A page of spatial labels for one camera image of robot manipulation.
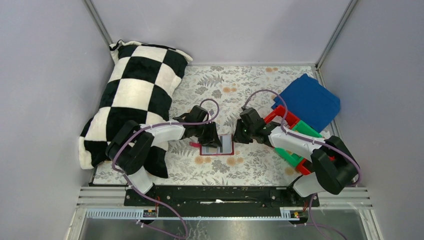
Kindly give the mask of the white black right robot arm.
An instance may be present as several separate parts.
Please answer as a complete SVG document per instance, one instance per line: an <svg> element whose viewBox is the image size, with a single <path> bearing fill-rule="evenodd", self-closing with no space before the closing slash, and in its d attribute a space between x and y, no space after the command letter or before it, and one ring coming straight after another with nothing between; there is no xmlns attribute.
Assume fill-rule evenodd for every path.
<svg viewBox="0 0 424 240"><path fill-rule="evenodd" d="M270 148L284 149L311 162L313 172L291 184L301 197L320 192L337 195L351 186L355 177L360 177L358 163L339 137L312 137L277 122L266 123L252 107L240 113L233 140L241 144L257 142Z"/></svg>

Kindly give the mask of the red leather card holder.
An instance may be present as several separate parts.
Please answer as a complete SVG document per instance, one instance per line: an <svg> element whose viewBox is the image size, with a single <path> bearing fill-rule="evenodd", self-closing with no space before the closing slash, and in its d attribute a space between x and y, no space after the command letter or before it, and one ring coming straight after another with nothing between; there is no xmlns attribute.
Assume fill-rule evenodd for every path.
<svg viewBox="0 0 424 240"><path fill-rule="evenodd" d="M234 142L233 142L233 154L222 154L220 151L222 146L203 146L200 143L195 143L195 142L190 142L189 145L191 147L198 148L201 156L232 156L235 154Z"/></svg>

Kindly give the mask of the silver grey credit card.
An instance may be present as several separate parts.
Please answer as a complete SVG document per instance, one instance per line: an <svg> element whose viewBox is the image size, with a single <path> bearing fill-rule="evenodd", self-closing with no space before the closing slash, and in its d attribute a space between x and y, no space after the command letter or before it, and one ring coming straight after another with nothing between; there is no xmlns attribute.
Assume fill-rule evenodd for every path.
<svg viewBox="0 0 424 240"><path fill-rule="evenodd" d="M231 155L234 151L232 135L221 135L220 136L222 147L220 148L220 153L224 155Z"/></svg>

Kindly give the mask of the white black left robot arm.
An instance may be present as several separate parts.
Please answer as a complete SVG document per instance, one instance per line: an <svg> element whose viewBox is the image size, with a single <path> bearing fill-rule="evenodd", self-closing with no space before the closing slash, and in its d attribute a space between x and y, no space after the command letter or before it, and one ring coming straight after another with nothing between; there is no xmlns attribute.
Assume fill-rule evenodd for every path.
<svg viewBox="0 0 424 240"><path fill-rule="evenodd" d="M190 112L163 123L129 120L108 144L105 154L112 160L112 168L122 173L133 189L145 194L154 186L145 168L153 145L196 137L201 146L222 146L216 123L208 115L207 110L195 105Z"/></svg>

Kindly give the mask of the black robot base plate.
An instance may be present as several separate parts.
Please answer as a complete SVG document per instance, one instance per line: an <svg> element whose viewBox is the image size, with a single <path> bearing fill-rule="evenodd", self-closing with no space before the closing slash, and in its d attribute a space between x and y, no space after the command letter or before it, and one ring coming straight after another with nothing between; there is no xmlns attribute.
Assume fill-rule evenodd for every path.
<svg viewBox="0 0 424 240"><path fill-rule="evenodd" d="M156 185L140 196L133 189L125 192L124 206L152 207L159 217L175 214L161 201L175 209L183 218L279 217L281 208L302 210L311 198L299 196L293 189L275 186L189 186Z"/></svg>

